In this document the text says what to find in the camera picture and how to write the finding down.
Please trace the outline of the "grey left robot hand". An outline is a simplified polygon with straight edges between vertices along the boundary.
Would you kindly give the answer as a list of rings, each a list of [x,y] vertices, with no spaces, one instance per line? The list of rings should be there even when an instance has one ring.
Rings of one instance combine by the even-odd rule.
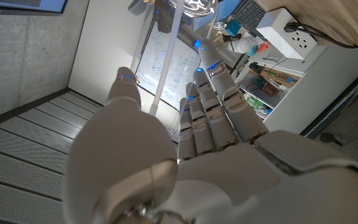
[[[198,50],[174,146],[141,110],[121,67],[106,105],[74,140],[68,223],[358,223],[358,162],[287,131],[270,132],[208,40]]]

